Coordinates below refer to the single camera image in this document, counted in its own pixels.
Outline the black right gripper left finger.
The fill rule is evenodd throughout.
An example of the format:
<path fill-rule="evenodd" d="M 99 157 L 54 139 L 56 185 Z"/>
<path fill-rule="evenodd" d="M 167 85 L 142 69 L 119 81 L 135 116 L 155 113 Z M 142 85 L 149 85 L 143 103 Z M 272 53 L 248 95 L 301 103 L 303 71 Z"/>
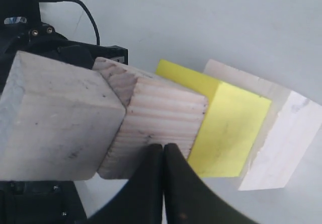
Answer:
<path fill-rule="evenodd" d="M 161 223 L 163 147 L 151 144 L 143 161 L 116 196 L 86 223 Z"/>

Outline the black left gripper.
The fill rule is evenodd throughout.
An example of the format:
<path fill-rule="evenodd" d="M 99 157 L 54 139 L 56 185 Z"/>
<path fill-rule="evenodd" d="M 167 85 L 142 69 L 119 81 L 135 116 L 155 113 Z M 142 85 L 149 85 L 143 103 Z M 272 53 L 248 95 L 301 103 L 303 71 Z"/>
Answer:
<path fill-rule="evenodd" d="M 99 56 L 128 62 L 119 46 L 70 41 L 43 23 L 41 2 L 1 0 L 1 86 L 4 87 L 18 50 L 91 68 Z M 72 181 L 1 182 L 1 223 L 81 223 L 87 218 Z"/>

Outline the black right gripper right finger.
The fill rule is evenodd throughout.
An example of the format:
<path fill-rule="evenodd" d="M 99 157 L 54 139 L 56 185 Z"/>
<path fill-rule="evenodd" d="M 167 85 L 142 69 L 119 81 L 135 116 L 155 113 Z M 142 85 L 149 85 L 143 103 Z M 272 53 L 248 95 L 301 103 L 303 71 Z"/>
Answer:
<path fill-rule="evenodd" d="M 174 143 L 164 147 L 163 180 L 168 223 L 254 223 L 212 192 Z"/>

